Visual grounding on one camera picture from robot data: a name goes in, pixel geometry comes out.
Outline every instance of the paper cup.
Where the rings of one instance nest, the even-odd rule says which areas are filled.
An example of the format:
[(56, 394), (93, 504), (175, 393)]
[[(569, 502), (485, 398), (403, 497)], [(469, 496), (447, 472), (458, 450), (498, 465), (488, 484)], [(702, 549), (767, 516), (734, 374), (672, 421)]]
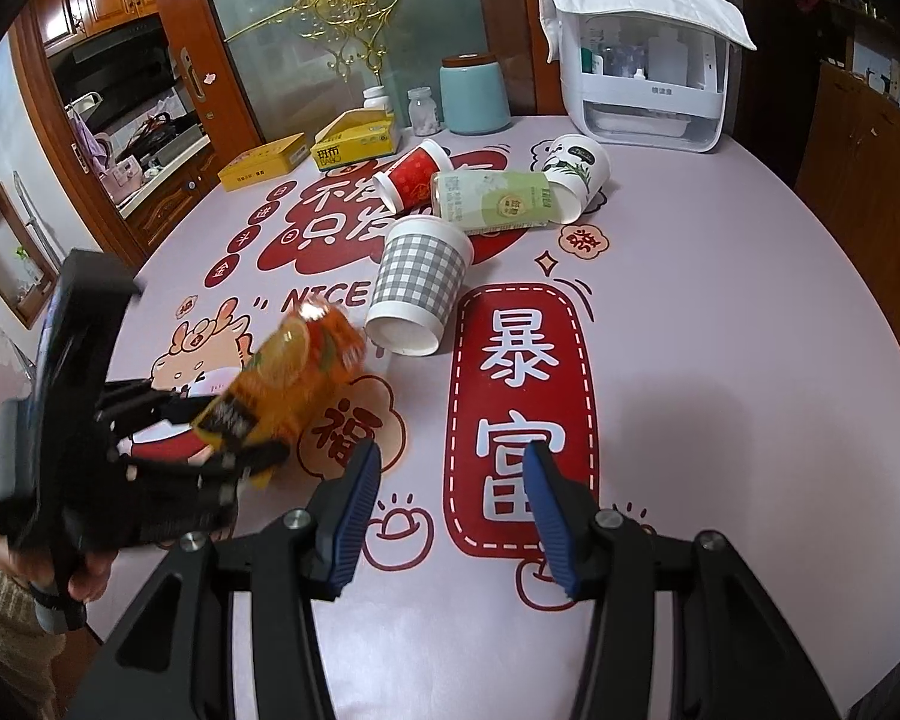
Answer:
[(453, 170), (453, 163), (437, 141), (425, 138), (386, 170), (374, 173), (373, 182), (384, 205), (399, 214), (430, 199), (430, 176), (438, 170)]
[(384, 255), (364, 329), (395, 354), (423, 357), (440, 346), (473, 245), (439, 217), (401, 218), (386, 233)]
[(551, 143), (543, 172), (557, 212), (554, 221), (569, 224), (580, 218), (610, 178), (610, 158), (600, 143), (586, 135), (562, 135)]

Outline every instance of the round table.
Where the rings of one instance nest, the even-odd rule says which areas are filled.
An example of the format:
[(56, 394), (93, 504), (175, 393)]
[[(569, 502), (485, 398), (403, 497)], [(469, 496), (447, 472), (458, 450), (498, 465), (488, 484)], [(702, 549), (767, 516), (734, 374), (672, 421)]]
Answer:
[[(570, 131), (533, 117), (437, 141), (457, 166), (527, 170)], [(351, 440), (383, 447), (365, 558), (337, 603), (314, 603), (340, 718), (568, 716), (590, 605), (567, 608), (523, 517), (506, 447), (528, 430), (562, 444), (602, 506), (668, 536), (726, 533), (841, 712), (900, 658), (900, 350), (883, 314), (797, 196), (730, 138), (703, 155), (607, 152), (599, 208), (477, 240), (440, 351), (370, 346), (367, 376), (299, 461), (242, 495), (237, 533), (253, 532), (338, 475)], [(391, 223), (373, 169), (324, 176), (308, 160), (214, 189), (141, 271), (111, 376), (218, 389), (305, 290), (359, 320)], [(154, 446), (181, 440), (168, 436)], [(161, 555), (118, 558), (90, 610), (102, 635)], [(241, 717), (249, 608), (235, 611)], [(666, 598), (658, 611), (651, 714), (665, 717)]]

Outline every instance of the screw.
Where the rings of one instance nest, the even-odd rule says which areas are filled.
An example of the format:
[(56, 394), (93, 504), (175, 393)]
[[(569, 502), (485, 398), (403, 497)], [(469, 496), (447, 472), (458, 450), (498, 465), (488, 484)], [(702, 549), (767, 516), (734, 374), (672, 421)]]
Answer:
[(698, 538), (700, 546), (709, 552), (719, 552), (727, 546), (727, 537), (718, 531), (703, 531)]
[(283, 524), (290, 531), (298, 531), (306, 528), (312, 517), (307, 509), (290, 509), (283, 515)]
[(205, 543), (207, 543), (207, 535), (200, 531), (183, 533), (183, 537), (180, 538), (180, 546), (183, 547), (184, 552), (199, 552)]
[(610, 530), (619, 528), (624, 524), (624, 515), (620, 514), (620, 512), (615, 512), (613, 509), (600, 509), (593, 518), (601, 528)]

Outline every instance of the yellow tissue box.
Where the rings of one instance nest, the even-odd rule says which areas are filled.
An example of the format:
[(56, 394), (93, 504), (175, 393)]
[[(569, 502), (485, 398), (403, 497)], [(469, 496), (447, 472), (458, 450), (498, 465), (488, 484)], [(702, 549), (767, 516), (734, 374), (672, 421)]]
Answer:
[(217, 175), (223, 183), (223, 189), (231, 191), (286, 175), (306, 158), (307, 136), (300, 132), (244, 151)]
[(344, 111), (317, 132), (310, 153), (319, 170), (395, 154), (400, 130), (394, 114), (367, 108)]

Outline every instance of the robotic hand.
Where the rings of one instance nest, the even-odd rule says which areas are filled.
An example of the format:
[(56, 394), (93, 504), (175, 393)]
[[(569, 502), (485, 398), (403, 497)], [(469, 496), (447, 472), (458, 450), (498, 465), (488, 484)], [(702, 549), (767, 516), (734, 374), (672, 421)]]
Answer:
[(146, 379), (106, 381), (140, 293), (116, 257), (72, 252), (50, 300), (34, 388), (0, 410), (0, 535), (13, 550), (50, 554), (53, 581), (31, 586), (48, 632), (86, 622), (67, 592), (84, 554), (223, 528), (236, 515), (240, 480), (289, 456), (282, 442), (217, 453), (199, 467), (120, 454), (123, 437), (161, 419), (189, 422), (211, 399), (151, 389)]

